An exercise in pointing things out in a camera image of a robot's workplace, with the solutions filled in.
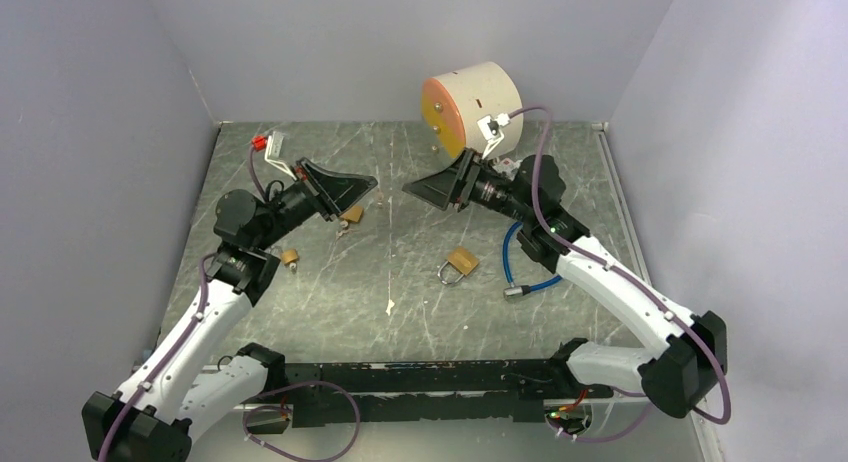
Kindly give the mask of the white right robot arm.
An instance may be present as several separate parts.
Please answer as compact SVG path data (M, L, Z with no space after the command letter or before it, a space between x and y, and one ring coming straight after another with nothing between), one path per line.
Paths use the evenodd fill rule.
M683 418L713 390L722 396L719 424L731 414L727 326L712 311L698 315L659 293L619 262L561 204L566 183L550 155L530 156L513 177L470 150L448 167L407 182L403 191L431 206L463 210L477 204L519 223L524 253L598 301L640 342L604 346L575 338L553 356L553 390L572 397L606 386L646 397L664 414Z

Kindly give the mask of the small brass padlock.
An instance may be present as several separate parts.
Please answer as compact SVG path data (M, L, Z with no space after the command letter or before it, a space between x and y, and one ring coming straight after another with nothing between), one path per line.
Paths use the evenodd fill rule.
M300 260L299 253L296 249L285 249L283 250L279 258L286 269L288 269L291 273L296 273L298 270L298 263Z

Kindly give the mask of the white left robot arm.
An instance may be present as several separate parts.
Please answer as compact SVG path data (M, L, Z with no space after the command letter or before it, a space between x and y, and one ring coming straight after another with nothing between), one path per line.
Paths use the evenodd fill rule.
M204 367L271 285L281 260L270 247L314 215L340 217L377 184L302 158L293 182L267 200L244 189L221 196L213 227L221 242L198 262L194 300L127 380L110 394L93 393L82 408L93 459L184 461L238 404L281 397L285 358L273 350L253 344L215 373Z

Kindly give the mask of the long shackle brass padlock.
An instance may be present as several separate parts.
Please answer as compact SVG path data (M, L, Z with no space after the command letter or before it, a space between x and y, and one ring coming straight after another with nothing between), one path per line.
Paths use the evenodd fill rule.
M362 221L364 216L365 209L361 205L354 205L342 215L339 216L339 219L344 224L359 224Z

